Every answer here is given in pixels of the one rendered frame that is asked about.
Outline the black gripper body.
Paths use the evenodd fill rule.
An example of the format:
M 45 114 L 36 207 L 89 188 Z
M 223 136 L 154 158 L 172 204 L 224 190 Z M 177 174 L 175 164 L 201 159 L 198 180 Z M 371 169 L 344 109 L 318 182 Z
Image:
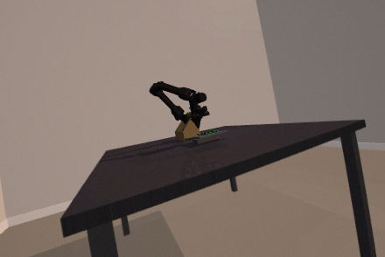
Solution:
M 196 106 L 196 108 L 198 108 L 198 107 L 199 107 L 199 104 L 191 105 L 191 106 L 189 107 L 189 109 L 191 109 L 191 114 L 183 115 L 183 116 L 182 116 L 182 120 L 185 120 L 185 119 L 188 119 L 188 118 L 191 118 L 191 119 L 192 119 L 192 118 L 197 118 L 197 117 L 202 117 L 202 116 L 210 115 L 208 111 L 206 111 L 205 114 L 201 114 L 201 115 L 199 115 L 199 114 L 197 114 L 197 113 L 195 114 L 195 113 L 193 112 L 193 109 L 194 109 L 195 106 Z

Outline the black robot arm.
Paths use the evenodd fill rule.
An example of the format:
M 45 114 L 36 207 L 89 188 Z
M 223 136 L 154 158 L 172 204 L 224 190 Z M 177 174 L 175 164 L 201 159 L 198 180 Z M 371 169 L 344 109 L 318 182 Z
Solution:
M 207 96 L 204 93 L 196 93 L 196 91 L 187 88 L 187 87 L 175 87 L 169 84 L 164 83 L 163 81 L 154 83 L 150 88 L 150 93 L 154 96 L 157 96 L 170 110 L 173 114 L 175 120 L 181 120 L 184 124 L 188 122 L 188 119 L 182 120 L 182 116 L 184 115 L 184 110 L 181 106 L 176 106 L 164 93 L 163 90 L 172 94 L 176 94 L 180 99 L 184 101 L 189 101 L 190 106 L 194 104 L 201 103 L 207 100 Z M 191 96 L 190 96 L 191 95 Z M 205 114 L 207 111 L 207 106 L 203 108 L 196 106 L 193 109 L 193 112 L 196 114 Z

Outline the grey switch panel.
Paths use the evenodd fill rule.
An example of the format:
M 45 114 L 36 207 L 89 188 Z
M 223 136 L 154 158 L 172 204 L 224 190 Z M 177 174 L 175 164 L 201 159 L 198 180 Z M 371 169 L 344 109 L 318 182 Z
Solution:
M 219 135 L 217 134 L 224 133 L 224 132 L 227 132 L 227 130 L 223 130 L 223 131 L 214 130 L 214 131 L 204 132 L 202 134 L 197 134 L 197 136 L 186 138 L 185 140 L 192 140 L 193 144 L 200 144 L 203 142 L 209 142 L 215 139 L 219 139 Z

